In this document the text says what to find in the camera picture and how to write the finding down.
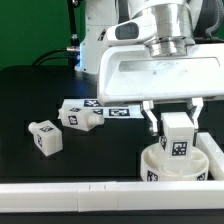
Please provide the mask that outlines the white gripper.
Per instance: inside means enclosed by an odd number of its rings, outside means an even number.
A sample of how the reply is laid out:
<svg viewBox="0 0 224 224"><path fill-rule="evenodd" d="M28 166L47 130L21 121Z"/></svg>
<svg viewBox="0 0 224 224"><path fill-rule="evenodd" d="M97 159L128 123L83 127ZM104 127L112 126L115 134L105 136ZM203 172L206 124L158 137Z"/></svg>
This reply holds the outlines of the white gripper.
<svg viewBox="0 0 224 224"><path fill-rule="evenodd" d="M141 103L152 136L158 135L154 103L184 102L196 130L203 99L224 97L224 41L196 43L175 30L160 34L153 16L110 27L98 73L103 105Z"/></svg>

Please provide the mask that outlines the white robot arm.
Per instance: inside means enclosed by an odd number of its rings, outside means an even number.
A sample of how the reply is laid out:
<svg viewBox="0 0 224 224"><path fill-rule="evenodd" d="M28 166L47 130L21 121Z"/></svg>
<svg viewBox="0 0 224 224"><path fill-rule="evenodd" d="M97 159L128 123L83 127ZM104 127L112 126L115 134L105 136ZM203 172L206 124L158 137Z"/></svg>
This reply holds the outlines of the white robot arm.
<svg viewBox="0 0 224 224"><path fill-rule="evenodd" d="M205 100L224 98L224 40L212 36L224 18L222 0L210 0L216 21L202 35L195 28L205 21L205 0L83 2L75 69L97 81L101 104L140 104L158 134L156 104L186 102L197 124Z"/></svg>

